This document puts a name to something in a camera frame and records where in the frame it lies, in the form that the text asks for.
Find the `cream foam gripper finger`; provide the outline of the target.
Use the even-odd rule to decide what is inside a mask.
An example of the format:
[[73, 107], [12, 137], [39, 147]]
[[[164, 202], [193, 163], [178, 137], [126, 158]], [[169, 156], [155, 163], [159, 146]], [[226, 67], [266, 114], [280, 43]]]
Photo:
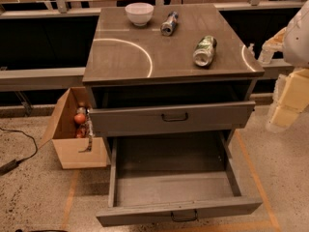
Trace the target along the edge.
[[273, 91], [266, 129], [278, 133], [288, 129], [309, 105], [309, 70], [280, 74]]
[[269, 38], [262, 45], [258, 61], [263, 64], [269, 64], [273, 58], [275, 52], [283, 51], [283, 41], [286, 33], [286, 28], [282, 28], [274, 36]]

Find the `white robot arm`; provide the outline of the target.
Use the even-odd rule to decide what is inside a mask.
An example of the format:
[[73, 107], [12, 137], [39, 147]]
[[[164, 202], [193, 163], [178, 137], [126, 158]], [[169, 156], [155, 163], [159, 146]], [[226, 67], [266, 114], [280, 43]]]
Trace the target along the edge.
[[258, 61], [269, 64], [278, 51], [295, 69], [276, 80], [266, 124], [271, 132], [288, 129], [309, 106], [309, 1], [285, 28], [264, 42]]

